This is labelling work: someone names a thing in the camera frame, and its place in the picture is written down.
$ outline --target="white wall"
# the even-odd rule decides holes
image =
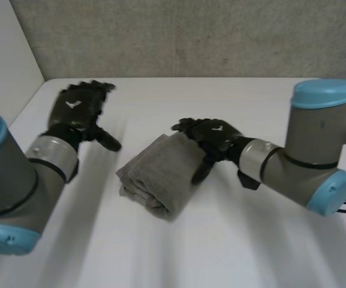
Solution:
[[[43,82],[9,0],[0,0],[0,115],[8,125]]]

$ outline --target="robot finger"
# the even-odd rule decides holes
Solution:
[[[96,128],[95,140],[110,151],[118,152],[122,148],[121,143],[117,139],[100,127]]]

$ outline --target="gray cylinder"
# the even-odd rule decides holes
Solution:
[[[338,163],[345,126],[346,80],[300,82],[291,99],[285,154],[311,165]]]
[[[7,132],[0,144],[0,212],[25,200],[35,188],[37,173]]]

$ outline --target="black band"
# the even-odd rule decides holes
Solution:
[[[35,182],[34,182],[34,185],[33,185],[32,189],[30,190],[30,192],[21,201],[19,201],[18,203],[14,204],[13,206],[10,206],[7,209],[4,209],[4,210],[0,211],[0,216],[2,216],[4,214],[7,214],[7,213],[17,209],[19,206],[21,206],[27,200],[29,200],[31,198],[31,196],[34,195],[34,193],[35,193],[35,191],[37,190],[37,187],[38,187],[38,173],[37,173],[37,171],[35,169],[34,169],[34,171],[35,171]]]
[[[311,163],[306,163],[306,162],[302,162],[302,161],[296,160],[294,158],[291,158],[286,153],[284,153],[284,155],[285,155],[285,158],[289,162],[291,162],[295,165],[298,165],[300,167],[304,167],[304,168],[317,169],[317,170],[328,170],[328,169],[333,169],[336,166],[338,166],[338,161],[334,162],[334,163],[329,163],[329,164],[311,164]]]
[[[47,162],[45,160],[42,160],[42,159],[37,159],[37,158],[29,158],[29,162],[31,162],[31,163],[38,163],[38,164],[41,164],[43,166],[46,166],[46,167],[54,170],[54,172],[56,172],[64,180],[64,182],[66,182],[66,175],[65,175],[65,173],[60,168],[55,166],[54,164],[52,164],[50,162]]]
[[[264,169],[266,168],[267,162],[269,162],[272,155],[274,155],[275,153],[277,153],[279,150],[282,150],[282,149],[283,149],[282,147],[276,147],[272,149],[270,153],[266,156],[264,161],[262,162],[261,170],[259,172],[259,177],[261,178],[261,182],[263,182]]]

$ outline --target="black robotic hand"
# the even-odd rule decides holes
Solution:
[[[193,184],[202,182],[216,162],[230,160],[228,152],[234,139],[243,136],[229,123],[219,119],[184,118],[172,126],[172,130],[185,133],[189,139],[196,141],[206,153],[202,165],[192,177]]]
[[[120,150],[118,140],[97,125],[106,94],[113,89],[113,84],[92,81],[62,90],[50,114],[49,130],[44,134],[65,140],[76,151],[80,142],[93,140],[108,150]]]
[[[193,184],[205,180],[216,162],[232,161],[239,166],[242,150],[253,140],[253,138],[244,137],[229,123],[219,119],[184,118],[172,126],[172,130],[185,133],[189,139],[196,141],[206,153],[201,166],[192,177]],[[258,189],[259,182],[240,170],[237,175],[243,187],[251,190]]]

